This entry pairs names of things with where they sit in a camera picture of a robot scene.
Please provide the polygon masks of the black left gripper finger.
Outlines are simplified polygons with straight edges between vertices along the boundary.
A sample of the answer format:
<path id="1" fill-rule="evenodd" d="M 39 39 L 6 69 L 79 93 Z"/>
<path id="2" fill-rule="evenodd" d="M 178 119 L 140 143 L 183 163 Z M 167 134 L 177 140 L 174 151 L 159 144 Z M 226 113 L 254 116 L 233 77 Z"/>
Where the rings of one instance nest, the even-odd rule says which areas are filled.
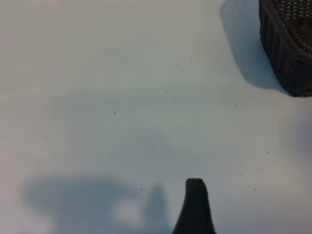
<path id="1" fill-rule="evenodd" d="M 214 234 L 208 190 L 201 178 L 186 180 L 183 206 L 174 234 Z"/>

